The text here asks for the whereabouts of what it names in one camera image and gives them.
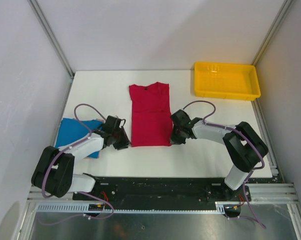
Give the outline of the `red polo shirt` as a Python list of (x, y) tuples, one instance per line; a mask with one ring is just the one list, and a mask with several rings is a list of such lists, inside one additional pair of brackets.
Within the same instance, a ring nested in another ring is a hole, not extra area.
[(131, 144), (133, 147), (169, 147), (173, 131), (170, 86), (155, 82), (148, 86), (129, 86)]

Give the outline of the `blue t shirt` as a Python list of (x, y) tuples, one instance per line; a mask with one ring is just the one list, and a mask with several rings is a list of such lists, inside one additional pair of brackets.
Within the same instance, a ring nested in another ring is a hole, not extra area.
[[(95, 130), (103, 124), (102, 121), (96, 119), (84, 120), (82, 122), (89, 127), (90, 130)], [(88, 133), (89, 130), (81, 125), (76, 119), (63, 118), (59, 126), (57, 139), (54, 146), (58, 148), (69, 145), (85, 137)], [(97, 159), (99, 157), (99, 152), (96, 151), (87, 157)]]

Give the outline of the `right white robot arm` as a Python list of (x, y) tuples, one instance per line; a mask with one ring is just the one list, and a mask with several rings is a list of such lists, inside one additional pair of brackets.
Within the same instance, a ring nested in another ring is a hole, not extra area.
[(186, 139), (204, 139), (226, 147), (232, 167), (221, 184), (221, 195), (225, 200), (234, 200), (253, 172), (265, 167), (264, 157), (269, 149), (249, 123), (223, 125), (199, 117), (170, 118), (173, 122), (172, 145), (185, 144)]

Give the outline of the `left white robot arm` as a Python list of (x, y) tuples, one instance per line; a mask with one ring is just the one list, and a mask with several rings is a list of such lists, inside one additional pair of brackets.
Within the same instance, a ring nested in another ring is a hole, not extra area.
[(103, 124), (68, 145), (60, 148), (47, 146), (33, 172), (31, 184), (41, 189), (44, 198), (61, 198), (69, 192), (83, 192), (90, 200), (95, 200), (101, 194), (96, 177), (86, 173), (75, 174), (75, 163), (106, 147), (123, 150), (129, 145), (124, 127), (106, 128)]

